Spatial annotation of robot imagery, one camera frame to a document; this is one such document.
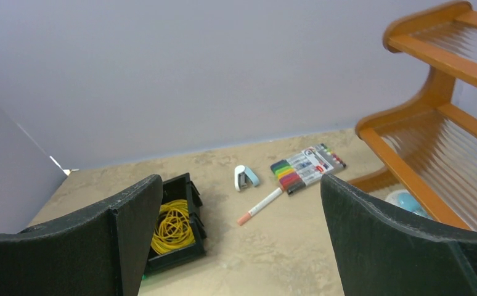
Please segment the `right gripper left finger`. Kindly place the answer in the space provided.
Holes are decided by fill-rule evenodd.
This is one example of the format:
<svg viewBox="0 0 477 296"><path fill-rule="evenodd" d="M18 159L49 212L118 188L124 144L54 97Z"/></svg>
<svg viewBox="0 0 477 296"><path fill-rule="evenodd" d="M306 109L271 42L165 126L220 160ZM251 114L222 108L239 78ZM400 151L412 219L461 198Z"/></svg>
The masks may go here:
<svg viewBox="0 0 477 296"><path fill-rule="evenodd" d="M163 181L121 192L16 234L0 234L0 295L137 295Z"/></svg>

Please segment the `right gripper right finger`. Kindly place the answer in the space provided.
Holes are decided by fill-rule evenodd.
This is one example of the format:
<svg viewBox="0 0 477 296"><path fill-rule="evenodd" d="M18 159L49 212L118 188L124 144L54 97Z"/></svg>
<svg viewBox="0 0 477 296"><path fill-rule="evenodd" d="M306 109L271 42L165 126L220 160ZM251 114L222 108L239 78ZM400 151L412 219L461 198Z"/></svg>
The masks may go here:
<svg viewBox="0 0 477 296"><path fill-rule="evenodd" d="M477 295L477 232L403 210L334 175L322 206L345 295Z"/></svg>

